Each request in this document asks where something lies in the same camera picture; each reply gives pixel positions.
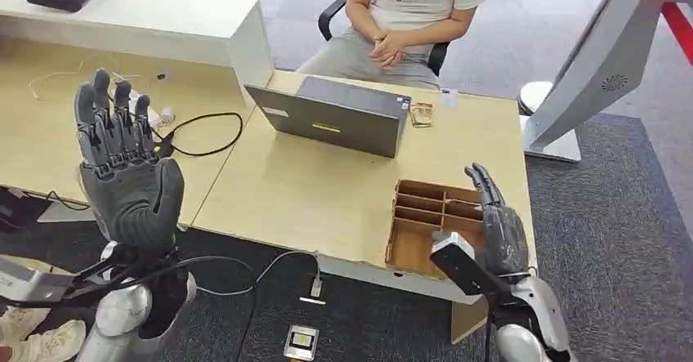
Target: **office chair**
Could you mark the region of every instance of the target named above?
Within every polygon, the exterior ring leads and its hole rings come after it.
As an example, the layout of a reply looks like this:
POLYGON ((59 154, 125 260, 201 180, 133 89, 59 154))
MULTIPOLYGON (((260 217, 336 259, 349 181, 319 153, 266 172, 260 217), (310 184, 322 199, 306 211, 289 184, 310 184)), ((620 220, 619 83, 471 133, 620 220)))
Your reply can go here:
MULTIPOLYGON (((318 28, 326 41, 332 38, 332 33, 329 30, 329 22, 346 4, 347 0, 335 0, 335 2, 320 14, 318 18, 318 28)), ((437 43, 433 47, 433 50, 431 50, 431 55, 428 57, 428 67, 431 68, 436 76, 440 74, 440 68, 442 68, 443 62, 445 62, 445 54, 448 52, 448 45, 450 45, 450 42, 437 43)))

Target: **red stripe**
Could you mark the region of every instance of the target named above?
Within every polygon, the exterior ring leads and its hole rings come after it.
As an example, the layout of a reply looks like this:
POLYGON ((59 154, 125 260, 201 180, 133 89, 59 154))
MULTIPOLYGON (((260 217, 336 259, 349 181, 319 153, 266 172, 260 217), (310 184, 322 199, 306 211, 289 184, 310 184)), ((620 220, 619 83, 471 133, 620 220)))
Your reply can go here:
POLYGON ((662 6, 664 18, 672 29, 673 36, 681 45, 691 65, 693 65, 693 28, 675 2, 665 2, 662 6))

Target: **cardboard compartment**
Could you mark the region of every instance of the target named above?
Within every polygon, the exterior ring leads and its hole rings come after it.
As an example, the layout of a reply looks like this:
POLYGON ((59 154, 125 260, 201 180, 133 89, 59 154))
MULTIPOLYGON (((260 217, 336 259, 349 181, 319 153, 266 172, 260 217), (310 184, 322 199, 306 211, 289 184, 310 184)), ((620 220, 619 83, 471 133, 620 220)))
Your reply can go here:
POLYGON ((466 190, 459 188, 450 188, 445 191, 446 200, 465 201, 467 203, 481 203, 481 193, 476 190, 466 190))
POLYGON ((442 200, 426 199, 404 193, 397 194, 396 205, 400 207, 416 208, 433 212, 441 212, 443 210, 442 200))
POLYGON ((484 214, 477 210, 479 204, 468 203, 455 199, 447 199, 445 201, 445 215, 455 215, 456 217, 466 217, 468 219, 483 219, 484 214))
POLYGON ((438 185, 402 180, 398 186, 399 189, 397 190, 397 193, 404 193, 434 200, 442 200, 445 197, 445 190, 441 189, 438 185))
POLYGON ((423 211, 421 209, 398 206, 395 207, 395 217, 399 217, 401 219, 408 219, 411 221, 420 221, 422 223, 428 223, 434 226, 443 225, 442 212, 423 211))
POLYGON ((434 279, 445 275, 431 262, 433 233, 458 232, 472 245, 484 243, 481 195, 473 190, 402 180, 393 200, 390 238, 385 255, 389 268, 434 279))
POLYGON ((443 279, 443 273, 429 259, 432 233, 439 229, 438 226, 396 217, 386 255, 389 267, 443 279))
POLYGON ((484 222, 477 219, 445 215, 443 217, 443 230, 457 231, 472 245, 482 245, 484 243, 484 222))

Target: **shoe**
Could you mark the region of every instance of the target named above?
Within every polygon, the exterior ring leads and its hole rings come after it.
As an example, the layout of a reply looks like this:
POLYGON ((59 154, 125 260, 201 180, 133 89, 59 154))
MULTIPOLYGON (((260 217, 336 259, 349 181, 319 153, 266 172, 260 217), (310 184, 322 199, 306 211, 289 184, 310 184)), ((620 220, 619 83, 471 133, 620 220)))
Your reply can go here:
POLYGON ((50 311, 8 307, 0 317, 0 345, 25 340, 46 319, 50 311))
POLYGON ((26 342, 9 345, 9 362, 65 362, 82 348, 86 331, 84 321, 71 320, 58 329, 31 335, 26 342))

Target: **laptop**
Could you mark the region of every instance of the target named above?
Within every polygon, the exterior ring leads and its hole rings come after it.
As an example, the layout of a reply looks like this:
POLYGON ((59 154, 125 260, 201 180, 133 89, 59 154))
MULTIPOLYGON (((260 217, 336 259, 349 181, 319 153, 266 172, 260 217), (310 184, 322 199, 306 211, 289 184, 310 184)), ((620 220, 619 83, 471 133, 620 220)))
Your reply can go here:
POLYGON ((279 132, 395 158, 411 98, 306 77, 297 95, 245 85, 279 132))

